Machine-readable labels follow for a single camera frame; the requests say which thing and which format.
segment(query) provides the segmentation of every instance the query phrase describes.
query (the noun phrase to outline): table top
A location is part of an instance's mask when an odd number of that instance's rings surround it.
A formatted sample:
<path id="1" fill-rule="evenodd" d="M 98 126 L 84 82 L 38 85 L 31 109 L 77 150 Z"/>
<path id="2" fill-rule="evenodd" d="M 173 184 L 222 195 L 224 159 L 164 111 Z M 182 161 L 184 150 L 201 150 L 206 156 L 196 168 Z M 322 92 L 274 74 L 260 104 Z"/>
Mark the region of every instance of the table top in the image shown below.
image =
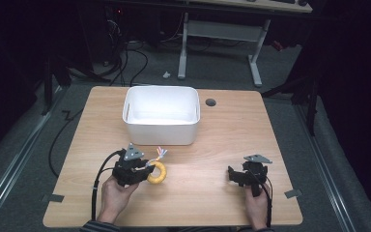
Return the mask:
<path id="1" fill-rule="evenodd" d="M 188 1 L 196 2 L 196 3 L 227 5 L 227 6 L 234 6 L 234 7 L 255 8 L 255 9 L 292 12 L 292 13 L 311 13 L 312 12 L 312 8 L 309 6 L 309 4 L 306 4 L 305 6 L 302 7 L 298 4 L 298 0 L 296 0 L 295 4 L 276 2 L 272 0 L 256 0 L 255 2 L 249 2 L 247 0 L 188 0 Z"/>
<path id="2" fill-rule="evenodd" d="M 47 227 L 78 227 L 91 218 L 92 186 L 104 160 L 127 148 L 130 141 L 122 119 L 128 88 L 92 89 L 53 194 L 63 202 L 50 202 L 43 218 Z M 272 224 L 302 222 L 291 190 L 285 163 L 279 151 L 261 95 L 254 91 L 197 90 L 201 119 L 196 140 L 187 146 L 163 146 L 161 160 L 167 177 L 159 185 L 142 182 L 128 206 L 119 215 L 120 226 L 211 226 L 248 225 L 244 191 L 228 180 L 227 167 L 242 171 L 244 156 L 260 154 L 273 186 Z M 216 106 L 207 106 L 214 99 Z M 157 146 L 136 146 L 144 159 L 157 157 Z M 118 156 L 105 167 L 113 167 Z M 111 175 L 105 171 L 101 184 Z M 100 211 L 98 192 L 97 213 Z"/>

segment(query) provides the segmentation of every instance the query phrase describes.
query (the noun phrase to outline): desk leg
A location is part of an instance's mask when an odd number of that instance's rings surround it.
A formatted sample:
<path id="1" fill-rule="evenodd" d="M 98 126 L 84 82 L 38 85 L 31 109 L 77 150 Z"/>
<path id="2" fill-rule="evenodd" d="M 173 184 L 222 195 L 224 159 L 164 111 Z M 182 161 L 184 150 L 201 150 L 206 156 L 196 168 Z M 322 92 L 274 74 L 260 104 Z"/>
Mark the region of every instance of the desk leg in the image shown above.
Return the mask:
<path id="1" fill-rule="evenodd" d="M 185 13 L 185 22 L 183 26 L 183 46 L 182 52 L 180 53 L 180 64 L 179 64 L 179 79 L 186 78 L 186 38 L 188 34 L 188 13 Z"/>
<path id="2" fill-rule="evenodd" d="M 268 28 L 270 27 L 271 20 L 267 19 L 264 23 L 264 26 L 261 30 L 260 38 L 258 39 L 257 42 L 257 47 L 255 48 L 254 54 L 248 56 L 248 61 L 249 61 L 249 66 L 251 68 L 251 73 L 252 73 L 252 78 L 254 79 L 254 85 L 256 87 L 261 87 L 262 86 L 262 81 L 261 81 L 261 76 L 260 73 L 258 72 L 258 67 L 257 67 L 257 59 L 258 55 L 260 54 L 261 47 L 264 43 L 264 39 L 267 36 Z"/>

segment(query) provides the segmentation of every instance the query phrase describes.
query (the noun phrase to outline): gray carpet floor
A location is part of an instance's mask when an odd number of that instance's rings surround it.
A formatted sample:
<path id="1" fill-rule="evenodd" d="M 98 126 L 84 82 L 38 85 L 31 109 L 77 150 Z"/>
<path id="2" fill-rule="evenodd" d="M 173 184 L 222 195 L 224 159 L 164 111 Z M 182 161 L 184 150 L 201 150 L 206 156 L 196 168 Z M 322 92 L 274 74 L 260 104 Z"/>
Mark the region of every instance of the gray carpet floor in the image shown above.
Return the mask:
<path id="1" fill-rule="evenodd" d="M 133 43 L 130 47 L 138 48 L 138 51 L 147 56 L 148 62 L 144 71 L 134 79 L 134 83 L 259 92 L 265 92 L 284 83 L 300 52 L 299 46 L 282 51 L 276 51 L 270 46 L 263 47 L 258 59 L 258 67 L 264 85 L 262 88 L 256 88 L 253 85 L 246 56 L 221 54 L 218 52 L 222 48 L 221 44 L 212 45 L 209 49 L 201 44 L 191 47 L 185 80 L 176 77 L 179 47 L 152 48 L 140 43 Z M 133 51 L 128 53 L 128 65 L 124 70 L 126 84 L 142 69 L 145 62 L 146 58 L 142 54 Z M 97 72 L 101 72 L 104 67 L 97 66 L 96 69 Z M 163 78 L 165 72 L 171 73 L 171 76 Z M 115 85 L 121 83 L 119 78 Z M 90 89 L 95 85 L 100 83 L 75 78 L 70 88 L 63 89 L 57 94 L 61 97 L 46 117 L 41 115 L 44 104 L 43 88 L 40 88 L 37 92 L 38 101 L 19 119 L 1 142 L 0 180 L 12 160 L 19 156 L 19 151 L 36 125 L 47 119 L 28 153 L 26 164 L 21 168 L 20 175 L 15 179 L 8 196 L 0 206 L 0 231 L 76 231 L 76 228 L 44 227 L 42 221 L 47 203 L 42 202 L 41 199 L 44 194 L 50 194 L 56 184 L 56 178 L 48 165 L 48 156 L 54 138 L 67 123 L 63 110 L 69 110 L 74 114 L 83 108 Z M 324 178 L 315 159 L 315 151 L 323 154 L 332 179 L 348 210 L 352 225 L 355 227 L 348 231 L 371 231 L 369 199 L 336 140 L 323 103 L 318 101 L 315 120 L 316 136 L 310 137 L 303 127 L 304 122 L 300 116 L 306 105 L 291 105 L 289 95 L 276 95 L 264 101 L 293 187 L 303 193 L 298 198 L 303 223 L 298 226 L 276 226 L 276 231 L 346 231 L 332 206 Z M 62 168 L 78 119 L 79 117 L 76 117 L 68 124 L 53 146 L 52 163 L 57 172 Z M 149 230 L 128 228 L 126 231 Z"/>

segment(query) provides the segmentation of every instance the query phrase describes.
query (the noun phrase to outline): black tape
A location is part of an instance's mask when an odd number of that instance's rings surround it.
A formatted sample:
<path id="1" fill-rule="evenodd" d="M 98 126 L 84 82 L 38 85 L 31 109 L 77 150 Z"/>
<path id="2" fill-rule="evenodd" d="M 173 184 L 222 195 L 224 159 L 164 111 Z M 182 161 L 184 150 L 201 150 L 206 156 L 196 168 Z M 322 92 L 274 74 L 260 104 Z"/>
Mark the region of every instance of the black tape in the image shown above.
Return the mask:
<path id="1" fill-rule="evenodd" d="M 302 196 L 302 191 L 300 189 L 292 189 L 289 191 L 284 192 L 285 196 L 289 199 L 291 197 L 299 197 Z"/>
<path id="2" fill-rule="evenodd" d="M 65 198 L 65 196 L 63 196 L 63 195 L 45 194 L 42 197 L 41 201 L 42 202 L 49 202 L 49 201 L 62 202 L 63 201 L 63 198 Z"/>

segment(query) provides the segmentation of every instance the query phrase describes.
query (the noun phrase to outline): white plastic bin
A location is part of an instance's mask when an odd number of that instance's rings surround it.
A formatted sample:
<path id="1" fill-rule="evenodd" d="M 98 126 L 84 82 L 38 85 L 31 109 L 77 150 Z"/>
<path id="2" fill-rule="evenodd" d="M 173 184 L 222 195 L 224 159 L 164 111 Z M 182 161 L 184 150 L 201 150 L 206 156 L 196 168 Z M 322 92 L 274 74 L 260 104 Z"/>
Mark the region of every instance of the white plastic bin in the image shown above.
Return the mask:
<path id="1" fill-rule="evenodd" d="M 135 86 L 128 89 L 123 120 L 138 145 L 189 145 L 200 121 L 198 93 L 190 87 Z"/>

